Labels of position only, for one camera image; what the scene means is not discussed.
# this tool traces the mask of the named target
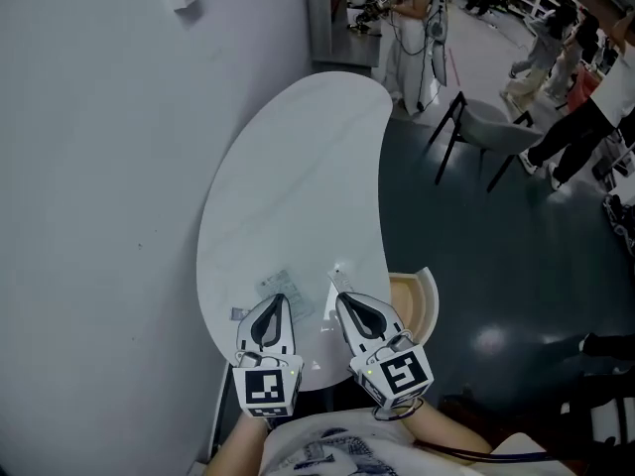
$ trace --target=white dress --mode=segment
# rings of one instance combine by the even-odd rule
[[[413,1],[404,3],[412,6]],[[388,19],[394,26],[396,38],[388,55],[383,84],[393,98],[403,98],[406,110],[412,116],[430,104],[440,87],[433,74],[430,55],[434,41],[426,38],[422,20],[396,12]]]

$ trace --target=glossy floor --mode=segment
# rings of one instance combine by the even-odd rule
[[[454,147],[434,179],[449,134],[391,120],[379,205],[388,269],[429,267],[441,309],[426,345],[436,381],[428,398],[468,388],[497,410],[566,393],[581,371],[616,362],[582,358],[580,336],[635,332],[633,267],[587,175],[553,192],[516,161],[490,193],[503,158]]]

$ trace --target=white wall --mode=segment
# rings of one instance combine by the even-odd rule
[[[305,0],[0,0],[0,464],[184,474],[222,357],[195,289],[232,139],[309,71]]]

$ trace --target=white table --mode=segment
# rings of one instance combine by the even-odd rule
[[[274,98],[232,145],[209,192],[196,263],[205,323],[232,365],[232,308],[255,306],[263,279],[286,270],[310,307],[294,321],[301,390],[349,377],[327,274],[339,266],[356,291],[390,301],[377,182],[391,110],[369,78],[315,74]]]

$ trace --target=white sneaker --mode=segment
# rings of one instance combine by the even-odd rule
[[[464,5],[463,7],[461,7],[461,10],[471,16],[476,16],[476,14],[478,14],[478,9],[476,9],[476,7],[472,7],[471,9],[468,9],[467,6]]]
[[[518,159],[520,160],[520,164],[523,165],[523,168],[528,175],[532,175],[538,170],[538,166],[534,166],[532,163],[529,162],[529,154],[527,150],[518,154]]]
[[[556,170],[556,167],[556,163],[549,163],[547,166],[547,171],[549,172],[549,182],[552,185],[553,190],[558,190],[562,185],[558,179],[554,178],[554,171]]]

